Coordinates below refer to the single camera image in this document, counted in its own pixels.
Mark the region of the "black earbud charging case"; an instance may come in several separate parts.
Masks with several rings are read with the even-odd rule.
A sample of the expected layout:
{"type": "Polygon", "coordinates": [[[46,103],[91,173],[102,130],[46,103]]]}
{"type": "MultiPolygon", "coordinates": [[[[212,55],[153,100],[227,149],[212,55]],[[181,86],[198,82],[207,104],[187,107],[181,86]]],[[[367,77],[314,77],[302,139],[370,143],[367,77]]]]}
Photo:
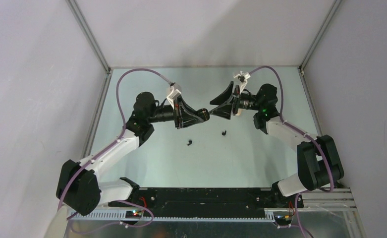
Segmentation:
{"type": "Polygon", "coordinates": [[[203,121],[208,121],[210,119],[210,114],[207,109],[201,109],[199,112],[199,116],[202,118],[203,121]]]}

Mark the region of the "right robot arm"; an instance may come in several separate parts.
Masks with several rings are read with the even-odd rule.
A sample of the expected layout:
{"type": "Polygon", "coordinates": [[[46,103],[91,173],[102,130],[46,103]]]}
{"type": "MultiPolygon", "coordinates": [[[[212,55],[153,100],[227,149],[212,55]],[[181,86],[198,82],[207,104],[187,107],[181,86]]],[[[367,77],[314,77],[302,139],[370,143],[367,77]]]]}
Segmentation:
{"type": "Polygon", "coordinates": [[[297,173],[273,184],[272,203],[284,207],[291,196],[320,189],[344,177],[344,170],[334,139],[329,135],[315,136],[286,121],[277,110],[277,88],[264,84],[257,94],[243,93],[241,87],[229,86],[210,101],[215,108],[210,114],[225,119],[242,110],[253,110],[256,129],[288,145],[297,154],[297,173]]]}

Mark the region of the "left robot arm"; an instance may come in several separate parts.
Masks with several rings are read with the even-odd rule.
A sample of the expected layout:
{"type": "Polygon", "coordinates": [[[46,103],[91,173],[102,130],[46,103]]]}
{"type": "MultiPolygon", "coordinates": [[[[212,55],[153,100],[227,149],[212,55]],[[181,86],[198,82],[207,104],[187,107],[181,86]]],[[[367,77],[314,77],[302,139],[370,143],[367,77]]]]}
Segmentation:
{"type": "Polygon", "coordinates": [[[100,204],[121,200],[135,206],[140,193],[127,179],[100,182],[101,176],[130,152],[142,146],[153,134],[153,124],[172,121],[177,129],[204,123],[210,119],[207,109],[195,110],[177,96],[172,105],[160,105],[152,93],[136,97],[133,112],[121,133],[96,154],[80,161],[66,161],[61,168],[56,196],[80,215],[88,215],[100,204]]]}

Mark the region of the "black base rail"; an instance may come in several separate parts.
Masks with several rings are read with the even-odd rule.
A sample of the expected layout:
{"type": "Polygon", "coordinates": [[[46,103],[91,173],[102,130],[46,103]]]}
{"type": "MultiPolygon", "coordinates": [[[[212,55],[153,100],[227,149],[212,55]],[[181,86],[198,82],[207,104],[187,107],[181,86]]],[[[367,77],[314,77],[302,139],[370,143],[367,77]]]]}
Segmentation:
{"type": "Polygon", "coordinates": [[[261,218],[265,209],[289,208],[294,198],[266,188],[139,188],[129,202],[145,205],[154,216],[261,218]]]}

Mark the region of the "aluminium frame profile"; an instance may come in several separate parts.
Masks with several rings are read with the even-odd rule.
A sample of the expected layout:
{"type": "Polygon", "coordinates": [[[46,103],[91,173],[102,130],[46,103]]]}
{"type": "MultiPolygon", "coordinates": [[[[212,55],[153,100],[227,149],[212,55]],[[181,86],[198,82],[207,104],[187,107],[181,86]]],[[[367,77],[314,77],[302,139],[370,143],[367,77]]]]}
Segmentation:
{"type": "Polygon", "coordinates": [[[68,7],[70,8],[72,14],[75,17],[75,20],[77,24],[79,25],[83,35],[85,36],[88,44],[90,45],[91,49],[93,50],[96,58],[98,59],[100,65],[102,66],[105,73],[109,73],[111,71],[111,67],[108,64],[106,57],[89,25],[89,23],[86,20],[86,17],[84,16],[84,13],[82,9],[80,8],[78,2],[76,0],[66,0],[66,3],[68,7]]]}

